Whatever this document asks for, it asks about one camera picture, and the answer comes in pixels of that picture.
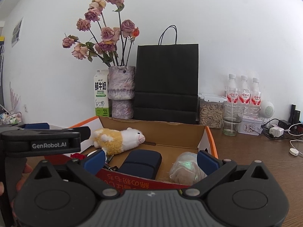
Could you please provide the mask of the person left hand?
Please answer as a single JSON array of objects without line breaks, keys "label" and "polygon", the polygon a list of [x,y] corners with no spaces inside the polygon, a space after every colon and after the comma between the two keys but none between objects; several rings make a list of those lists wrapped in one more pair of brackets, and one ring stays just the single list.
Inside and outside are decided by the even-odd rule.
[{"label": "person left hand", "polygon": [[[16,191],[19,192],[21,187],[23,186],[23,184],[25,183],[26,179],[27,179],[27,176],[25,176],[26,174],[30,174],[31,172],[33,171],[33,168],[28,165],[27,163],[25,164],[25,167],[24,167],[24,170],[21,174],[21,178],[20,180],[16,183]],[[4,191],[5,191],[5,187],[4,187],[4,184],[2,182],[0,182],[0,191],[1,191],[1,195],[3,195]]]}]

